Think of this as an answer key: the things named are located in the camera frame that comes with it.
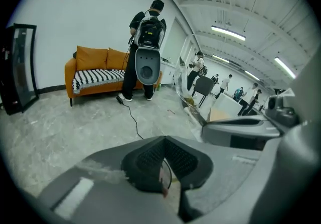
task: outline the white ceiling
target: white ceiling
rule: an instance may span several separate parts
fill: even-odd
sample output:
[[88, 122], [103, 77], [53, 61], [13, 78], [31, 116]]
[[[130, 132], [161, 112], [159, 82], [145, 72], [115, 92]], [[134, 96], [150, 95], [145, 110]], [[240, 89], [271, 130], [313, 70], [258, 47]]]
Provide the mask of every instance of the white ceiling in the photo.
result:
[[[321, 31], [305, 0], [173, 0], [200, 49], [237, 63], [265, 86], [284, 88], [291, 77], [274, 61], [280, 57], [298, 74], [320, 45]], [[211, 30], [228, 28], [245, 41]]]

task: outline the orange sofa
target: orange sofa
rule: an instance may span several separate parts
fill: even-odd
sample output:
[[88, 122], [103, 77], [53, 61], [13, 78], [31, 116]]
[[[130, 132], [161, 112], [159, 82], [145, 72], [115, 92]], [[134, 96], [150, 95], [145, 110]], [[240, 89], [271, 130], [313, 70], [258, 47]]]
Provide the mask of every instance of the orange sofa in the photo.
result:
[[[67, 95], [70, 98], [70, 106], [72, 106], [72, 99], [78, 96], [95, 93], [105, 93], [113, 91], [121, 91], [122, 81], [108, 84], [97, 85], [93, 87], [82, 88], [78, 93], [74, 93], [73, 80], [77, 71], [81, 70], [125, 70], [127, 62], [124, 61], [126, 53], [116, 51], [114, 49], [91, 49], [77, 46], [76, 59], [69, 60], [65, 65], [65, 82]], [[160, 72], [159, 79], [154, 85], [158, 87], [162, 79], [162, 72]], [[143, 89], [143, 84], [137, 80], [135, 89]]]

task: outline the striped cushion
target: striped cushion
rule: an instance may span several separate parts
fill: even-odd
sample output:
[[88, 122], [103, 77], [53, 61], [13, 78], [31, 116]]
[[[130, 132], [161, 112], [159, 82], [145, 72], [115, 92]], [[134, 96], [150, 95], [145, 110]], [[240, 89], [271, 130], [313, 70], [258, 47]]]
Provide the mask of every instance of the striped cushion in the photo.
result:
[[98, 85], [123, 82], [124, 70], [119, 69], [93, 69], [76, 71], [72, 87], [74, 94], [79, 94], [80, 90]]

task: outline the fluorescent light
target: fluorescent light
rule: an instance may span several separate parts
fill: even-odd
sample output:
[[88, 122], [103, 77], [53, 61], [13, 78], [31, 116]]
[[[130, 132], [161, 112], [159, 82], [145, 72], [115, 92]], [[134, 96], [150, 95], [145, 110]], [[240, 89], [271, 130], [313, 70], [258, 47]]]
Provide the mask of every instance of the fluorescent light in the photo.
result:
[[246, 39], [246, 37], [244, 37], [242, 35], [239, 35], [239, 34], [233, 32], [233, 31], [227, 30], [227, 29], [222, 29], [222, 28], [219, 28], [219, 27], [212, 26], [212, 30], [224, 33], [226, 35], [230, 35], [232, 37], [236, 37], [238, 39], [241, 39], [242, 41], [245, 41], [245, 39]]
[[284, 62], [282, 62], [282, 61], [280, 60], [279, 57], [275, 57], [274, 59], [275, 59], [275, 61], [276, 61], [278, 64], [281, 65], [281, 67], [282, 67], [283, 69], [286, 70], [287, 73], [289, 73], [289, 75], [290, 75], [292, 78], [295, 78], [295, 74], [289, 69], [288, 66], [286, 66], [286, 65], [284, 64]]
[[217, 58], [217, 59], [219, 59], [219, 60], [221, 60], [221, 61], [225, 61], [225, 62], [227, 62], [227, 63], [230, 63], [229, 61], [227, 61], [227, 60], [225, 60], [225, 59], [223, 59], [223, 58], [221, 58], [221, 57], [218, 57], [218, 56], [216, 56], [216, 55], [212, 55], [213, 57], [215, 57], [215, 58]]
[[250, 72], [248, 72], [247, 70], [245, 70], [246, 74], [249, 74], [251, 77], [254, 77], [256, 80], [260, 81], [259, 78], [257, 78], [256, 76], [254, 76], [253, 74], [251, 74]]

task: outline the concrete floor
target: concrete floor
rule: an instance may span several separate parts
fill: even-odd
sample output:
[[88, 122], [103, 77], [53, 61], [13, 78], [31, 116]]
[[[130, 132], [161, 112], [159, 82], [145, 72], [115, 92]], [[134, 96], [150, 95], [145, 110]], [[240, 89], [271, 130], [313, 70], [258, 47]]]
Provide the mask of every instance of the concrete floor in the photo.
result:
[[[116, 95], [79, 97], [70, 107], [66, 91], [61, 90], [41, 94], [24, 114], [8, 116], [1, 110], [2, 153], [17, 185], [38, 196], [54, 178], [88, 155], [139, 140], [129, 109], [117, 102]], [[205, 118], [213, 101], [209, 96], [201, 107]], [[126, 104], [143, 138], [174, 135], [199, 140], [172, 86], [162, 86], [152, 101], [143, 97], [143, 91], [135, 91], [133, 101]], [[179, 191], [179, 182], [171, 190]]]

